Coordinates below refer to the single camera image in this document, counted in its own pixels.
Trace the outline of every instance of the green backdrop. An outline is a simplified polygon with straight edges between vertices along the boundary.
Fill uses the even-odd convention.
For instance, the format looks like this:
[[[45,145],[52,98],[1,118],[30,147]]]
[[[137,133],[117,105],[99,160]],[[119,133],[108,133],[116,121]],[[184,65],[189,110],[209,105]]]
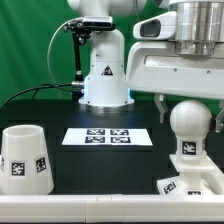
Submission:
[[[148,0],[140,20],[161,14]],[[34,86],[53,83],[47,69],[47,50],[52,35],[65,21],[78,17],[67,0],[0,0],[0,103],[12,94]],[[136,16],[115,17],[117,28],[126,40],[125,60],[136,41],[132,30]],[[63,31],[57,36],[51,54],[51,67],[57,83],[70,83],[74,77],[73,46],[71,34]],[[89,45],[82,48],[82,67],[89,71]],[[152,94],[132,93],[137,100],[152,99]],[[21,98],[30,98],[25,94]],[[43,90],[37,98],[57,99],[56,90]],[[63,93],[63,98],[71,98]]]

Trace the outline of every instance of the silver bracket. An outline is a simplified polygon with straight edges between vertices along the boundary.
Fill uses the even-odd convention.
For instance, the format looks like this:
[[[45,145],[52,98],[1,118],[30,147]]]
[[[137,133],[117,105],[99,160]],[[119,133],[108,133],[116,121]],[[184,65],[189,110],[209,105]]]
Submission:
[[[154,101],[160,112],[160,123],[164,123],[164,114],[168,111],[165,99],[166,96],[164,94],[155,94]]]
[[[223,100],[220,101],[219,107],[222,109],[222,111],[215,118],[215,131],[216,132],[220,132],[223,128],[223,123],[222,123],[222,120],[224,118],[224,101]]]

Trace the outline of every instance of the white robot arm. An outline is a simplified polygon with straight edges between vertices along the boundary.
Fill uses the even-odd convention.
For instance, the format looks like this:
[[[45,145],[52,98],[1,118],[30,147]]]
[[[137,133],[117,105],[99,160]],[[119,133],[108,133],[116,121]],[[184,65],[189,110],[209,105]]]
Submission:
[[[146,0],[68,0],[70,7],[80,16],[127,16],[145,6]]]
[[[68,3],[83,18],[76,28],[91,36],[90,72],[84,81],[84,96],[79,99],[81,108],[96,112],[128,109],[134,100],[129,97],[124,74],[124,37],[115,29],[111,16],[135,15],[136,9],[144,8],[146,0],[68,0]]]
[[[170,0],[169,12],[136,24],[134,36],[144,42],[130,50],[129,87],[159,95],[216,99],[223,109],[223,11],[223,0]],[[224,109],[216,118],[217,132],[223,117]]]

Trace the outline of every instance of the white robot body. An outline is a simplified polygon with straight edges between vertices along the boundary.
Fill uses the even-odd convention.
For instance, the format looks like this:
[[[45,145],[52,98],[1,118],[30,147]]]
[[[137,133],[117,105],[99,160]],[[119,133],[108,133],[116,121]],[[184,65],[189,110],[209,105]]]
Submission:
[[[134,102],[129,99],[124,74],[124,37],[118,30],[92,35],[90,73],[79,102],[94,107],[120,107]]]
[[[100,21],[103,26],[111,21],[110,16],[133,15],[141,11],[146,0],[68,0],[68,3],[84,21],[88,18],[93,26]],[[123,35],[118,30],[93,32],[90,54],[90,73],[84,82],[84,96],[79,100],[81,107],[97,112],[129,108],[134,100],[129,97],[124,73]]]
[[[119,16],[136,13],[134,0],[68,0],[70,7],[80,16]],[[138,10],[142,10],[146,0],[138,0]]]

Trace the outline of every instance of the black cable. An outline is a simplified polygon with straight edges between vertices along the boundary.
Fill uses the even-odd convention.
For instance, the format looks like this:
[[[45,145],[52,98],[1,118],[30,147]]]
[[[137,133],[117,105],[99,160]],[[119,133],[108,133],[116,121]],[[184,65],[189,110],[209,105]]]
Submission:
[[[36,91],[32,97],[32,99],[34,99],[34,97],[36,96],[36,94],[38,93],[39,90],[42,90],[42,89],[53,89],[53,88],[56,88],[56,89],[60,89],[62,91],[66,91],[66,92],[70,92],[72,93],[72,91],[69,91],[69,90],[65,90],[61,87],[66,87],[66,86],[71,86],[70,83],[65,83],[65,84],[55,84],[55,85],[51,85],[51,84],[45,84],[45,85],[42,85],[42,86],[37,86],[37,87],[32,87],[32,88],[29,88],[29,89],[25,89],[25,90],[22,90],[18,93],[15,93],[14,95],[12,95],[10,98],[8,98],[2,105],[2,107],[6,106],[8,103],[10,103],[14,98],[16,98],[17,96],[20,96],[22,94],[25,94],[25,93],[28,93],[28,92],[32,92],[32,91]]]

